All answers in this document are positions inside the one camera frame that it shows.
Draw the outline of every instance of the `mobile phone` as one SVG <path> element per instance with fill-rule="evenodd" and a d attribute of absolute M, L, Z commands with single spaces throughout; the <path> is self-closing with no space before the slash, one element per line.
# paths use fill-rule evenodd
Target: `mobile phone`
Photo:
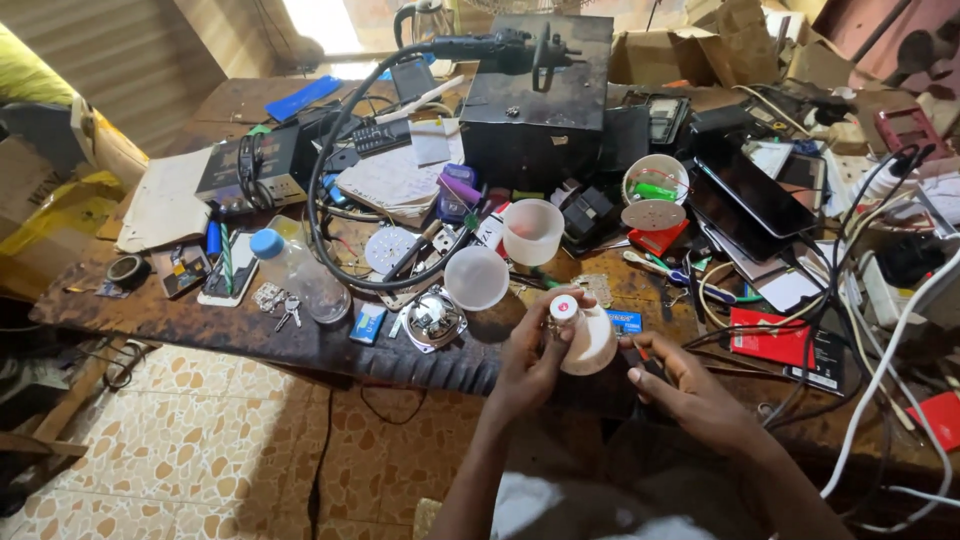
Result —
<path fill-rule="evenodd" d="M 793 244 L 792 238 L 777 238 L 756 224 L 754 217 L 733 196 L 717 186 L 710 175 L 694 170 L 686 201 L 697 216 L 740 248 L 755 262 L 772 258 Z"/>
<path fill-rule="evenodd" d="M 738 148 L 705 153 L 694 162 L 767 233 L 787 238 L 816 227 L 817 217 Z"/>

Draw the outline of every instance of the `wooden table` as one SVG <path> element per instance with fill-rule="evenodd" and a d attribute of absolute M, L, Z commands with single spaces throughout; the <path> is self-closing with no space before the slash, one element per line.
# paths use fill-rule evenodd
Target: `wooden table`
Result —
<path fill-rule="evenodd" d="M 304 86 L 301 79 L 233 79 L 224 82 L 204 102 L 191 122 L 182 130 L 167 154 L 197 150 L 223 138 L 238 137 L 252 124 L 266 118 L 263 105 L 286 96 Z M 355 84 L 345 84 L 337 94 L 345 94 Z M 459 87 L 446 97 L 452 107 L 468 86 Z M 625 86 L 611 86 L 608 104 L 620 103 Z M 710 109 L 736 103 L 742 95 L 722 89 L 688 90 L 695 109 Z M 393 96 L 389 83 L 378 82 L 372 93 Z M 300 217 L 300 206 L 284 211 Z M 342 236 L 354 249 L 360 249 L 376 224 L 335 222 L 331 231 Z M 339 243 L 341 260 L 352 256 Z M 645 330 L 656 330 L 684 342 L 697 335 L 692 311 L 687 301 L 672 308 L 664 300 L 679 293 L 675 287 L 643 271 L 628 266 L 621 259 L 622 250 L 611 250 L 571 259 L 564 253 L 544 270 L 560 280 L 580 274 L 606 274 L 610 280 L 614 303 L 612 308 L 639 312 Z M 468 329 L 453 344 L 433 354 L 420 353 L 402 333 L 397 339 L 387 336 L 396 315 L 389 313 L 374 347 L 366 347 L 348 339 L 353 317 L 341 324 L 320 327 L 306 322 L 302 329 L 287 325 L 275 333 L 276 319 L 265 316 L 251 301 L 251 292 L 237 308 L 206 307 L 197 303 L 197 292 L 175 302 L 167 300 L 151 278 L 125 300 L 95 296 L 93 290 L 103 279 L 107 265 L 116 257 L 113 242 L 97 240 L 84 253 L 84 261 L 65 271 L 36 303 L 31 317 L 42 323 L 64 325 L 111 335 L 125 335 L 198 349 L 250 356 L 274 365 L 299 371 L 317 370 L 376 380 L 397 385 L 445 388 L 469 394 L 488 394 L 499 368 L 501 342 L 526 311 L 538 291 L 526 290 L 508 295 L 495 307 L 468 316 Z M 251 291 L 262 283 L 254 278 Z M 67 289 L 83 292 L 68 292 Z M 355 294 L 354 313 L 361 302 L 374 298 Z M 748 360 L 767 369 L 772 364 Z M 622 418 L 629 415 L 636 395 L 625 377 L 628 367 L 618 357 L 605 370 L 590 377 L 562 375 L 552 400 L 556 405 L 591 411 L 599 415 Z M 855 368 L 848 365 L 848 380 Z M 792 383 L 752 377 L 721 377 L 724 384 L 748 409 L 760 403 L 777 404 L 793 388 Z M 801 405 L 790 412 L 811 409 L 833 400 L 822 392 L 805 390 Z M 831 414 L 779 430 L 777 436 L 793 453 L 835 458 L 842 445 L 853 406 L 849 404 Z M 893 467 L 927 472 L 935 477 L 940 463 L 929 444 L 921 445 L 896 425 Z M 866 459 L 870 463 L 880 454 L 880 421 L 871 406 L 855 439 L 853 462 Z M 953 457 L 955 467 L 960 458 Z"/>

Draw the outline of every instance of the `green battery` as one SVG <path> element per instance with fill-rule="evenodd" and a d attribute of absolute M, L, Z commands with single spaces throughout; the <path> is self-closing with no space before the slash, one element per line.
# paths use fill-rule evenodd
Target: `green battery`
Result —
<path fill-rule="evenodd" d="M 664 201 L 670 201 L 671 203 L 676 202 L 677 192 L 670 189 L 664 189 L 658 185 L 653 184 L 636 184 L 634 185 L 634 194 L 643 197 L 644 199 L 662 199 Z"/>

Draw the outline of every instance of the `person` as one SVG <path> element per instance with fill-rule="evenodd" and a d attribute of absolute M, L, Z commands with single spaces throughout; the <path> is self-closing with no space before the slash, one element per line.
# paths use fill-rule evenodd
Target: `person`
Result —
<path fill-rule="evenodd" d="M 630 453 L 609 460 L 606 477 L 620 480 L 616 484 L 578 477 L 570 473 L 569 459 L 554 459 L 540 450 L 520 452 L 519 461 L 511 464 L 521 439 L 544 440 L 534 436 L 538 431 L 533 424 L 524 423 L 552 393 L 572 338 L 572 329 L 559 335 L 544 329 L 550 301 L 560 294 L 574 296 L 581 307 L 596 303 L 577 287 L 553 289 L 534 302 L 511 332 L 496 385 L 428 539 L 706 540 L 769 538 L 773 533 L 781 539 L 852 538 L 753 415 L 695 356 L 652 331 L 621 338 L 620 347 L 652 349 L 676 386 L 639 368 L 625 377 L 636 386 L 641 402 L 660 407 L 682 429 L 657 430 L 685 432 L 690 443 L 702 445 L 706 465 L 682 465 L 696 454 L 681 450 L 684 445 L 651 450 L 658 447 L 651 441 L 664 437 L 650 437 L 645 431 L 654 429 L 651 424 L 635 423 L 624 424 L 608 443 L 624 430 L 638 441 Z M 673 464 L 655 467 L 662 470 L 632 464 L 629 454 L 644 451 L 648 459 Z M 563 466 L 549 471 L 558 463 Z M 522 471 L 525 466 L 536 471 Z M 636 471 L 642 473 L 638 479 L 633 478 Z"/>

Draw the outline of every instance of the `plastic bottle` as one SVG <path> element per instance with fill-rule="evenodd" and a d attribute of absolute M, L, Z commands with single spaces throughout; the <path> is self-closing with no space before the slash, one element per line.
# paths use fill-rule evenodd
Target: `plastic bottle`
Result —
<path fill-rule="evenodd" d="M 560 369 L 570 375 L 592 375 L 616 356 L 616 332 L 600 306 L 582 308 L 572 296 L 562 294 L 550 303 L 550 316 L 558 329 L 572 326 L 573 340 Z"/>
<path fill-rule="evenodd" d="M 250 249 L 260 259 L 264 278 L 300 299 L 300 307 L 318 323 L 339 321 L 350 307 L 350 293 L 298 242 L 287 242 L 272 229 L 258 231 Z"/>

